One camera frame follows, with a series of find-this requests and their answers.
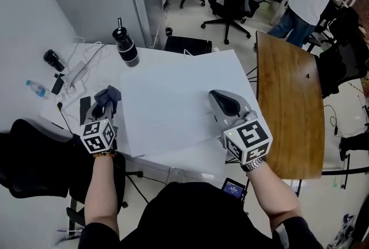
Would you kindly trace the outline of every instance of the black shoe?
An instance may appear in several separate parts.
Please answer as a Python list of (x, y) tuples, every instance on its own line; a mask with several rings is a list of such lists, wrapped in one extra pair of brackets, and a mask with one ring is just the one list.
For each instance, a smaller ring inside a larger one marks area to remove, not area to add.
[(341, 161), (345, 161), (346, 152), (347, 152), (347, 150), (343, 148), (343, 143), (342, 143), (343, 140), (344, 140), (344, 138), (342, 137), (340, 145), (339, 145)]

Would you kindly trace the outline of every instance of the metal watch band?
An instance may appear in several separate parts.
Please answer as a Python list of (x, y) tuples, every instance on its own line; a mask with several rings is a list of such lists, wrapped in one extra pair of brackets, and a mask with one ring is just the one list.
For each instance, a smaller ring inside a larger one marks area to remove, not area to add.
[(258, 168), (260, 166), (261, 162), (263, 162), (263, 159), (257, 158), (254, 161), (251, 161), (250, 163), (247, 163), (245, 165), (241, 165), (241, 168), (245, 172), (250, 172), (250, 171), (255, 170), (256, 168)]

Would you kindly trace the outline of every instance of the white board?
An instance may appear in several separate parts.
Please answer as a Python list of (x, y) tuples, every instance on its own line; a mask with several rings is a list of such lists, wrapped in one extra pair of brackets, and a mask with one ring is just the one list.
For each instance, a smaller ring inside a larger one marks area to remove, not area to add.
[(122, 74), (122, 104), (131, 155), (189, 148), (219, 136), (208, 100), (213, 89), (245, 97), (261, 116), (233, 50), (188, 56)]

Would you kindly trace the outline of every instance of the person's leg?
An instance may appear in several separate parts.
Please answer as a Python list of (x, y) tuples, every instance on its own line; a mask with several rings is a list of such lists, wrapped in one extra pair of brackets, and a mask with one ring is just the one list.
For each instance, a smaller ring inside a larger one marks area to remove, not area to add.
[(289, 34), (287, 42), (302, 47), (304, 40), (308, 38), (314, 31), (315, 25), (310, 25), (300, 18), (296, 13), (292, 12), (292, 20), (294, 21), (294, 29)]
[(348, 150), (369, 150), (369, 132), (361, 133), (353, 137), (341, 138), (340, 157), (345, 160)]
[(287, 8), (285, 13), (283, 14), (280, 22), (275, 25), (269, 32), (269, 35), (272, 35), (277, 38), (282, 38), (286, 35), (290, 30), (293, 29), (293, 12), (290, 8)]

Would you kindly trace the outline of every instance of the floor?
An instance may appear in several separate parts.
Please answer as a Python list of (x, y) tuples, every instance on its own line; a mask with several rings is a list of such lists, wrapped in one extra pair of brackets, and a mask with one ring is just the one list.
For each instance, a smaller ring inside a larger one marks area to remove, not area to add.
[[(229, 45), (223, 43), (224, 26), (207, 25), (201, 29), (203, 21), (216, 17), (212, 14), (206, 0), (206, 6), (195, 0), (187, 0), (184, 9), (179, 8), (180, 0), (170, 0), (166, 12), (167, 26), (172, 27), (173, 35), (194, 37), (211, 40), (213, 47), (219, 50), (234, 49), (245, 71), (250, 71), (256, 66), (256, 53), (253, 51), (256, 30), (267, 32), (270, 29), (269, 21), (273, 9), (268, 3), (263, 3), (253, 18), (248, 18), (244, 26), (251, 38), (233, 28), (229, 31)], [(320, 48), (314, 49), (319, 54)], [(256, 83), (252, 83), (256, 92)], [(324, 104), (330, 104), (337, 113), (338, 134), (334, 136), (334, 127), (330, 124), (333, 111), (325, 107), (325, 162), (324, 169), (342, 169), (343, 163), (338, 155), (340, 136), (358, 134), (362, 132), (366, 122), (366, 116), (362, 110), (365, 103), (363, 94), (355, 87), (361, 88), (359, 80), (345, 83), (340, 86), (337, 95), (331, 95), (324, 99)], [(369, 156), (366, 151), (351, 152), (351, 168), (365, 167), (369, 165)], [(245, 183), (246, 176), (238, 164), (229, 164), (225, 167), (223, 176), (193, 173), (166, 166), (152, 164), (144, 160), (136, 159), (127, 161), (127, 170), (142, 170), (147, 178), (156, 179), (164, 183), (171, 181), (193, 182), (203, 181), (221, 187), (225, 178), (229, 177), (237, 182)], [(164, 188), (164, 184), (147, 178), (132, 177), (144, 196), (150, 201)], [(297, 188), (298, 181), (285, 179), (285, 182), (293, 189)], [(310, 229), (321, 244), (326, 247), (333, 240), (340, 229), (342, 217), (349, 214), (357, 214), (364, 197), (369, 193), (369, 176), (364, 174), (350, 175), (347, 188), (341, 189), (344, 182), (343, 176), (324, 176), (317, 180), (304, 180), (300, 192), (299, 201), (302, 212)], [(4, 249), (24, 248), (52, 248), (66, 234), (57, 232), (57, 229), (67, 228), (65, 207), (70, 199), (55, 197), (41, 197), (27, 199), (14, 199), (8, 191), (0, 186), (0, 202), (4, 207), (12, 209), (0, 209), (0, 247)], [(133, 185), (126, 179), (125, 201), (129, 204), (126, 209), (121, 209), (118, 215), (121, 238), (128, 235), (137, 227), (140, 217), (146, 207), (142, 196), (139, 195)], [(253, 187), (250, 185), (244, 205), (245, 211), (254, 226), (267, 236), (271, 236), (268, 218), (258, 205)], [(77, 241), (64, 242), (56, 248), (77, 248)]]

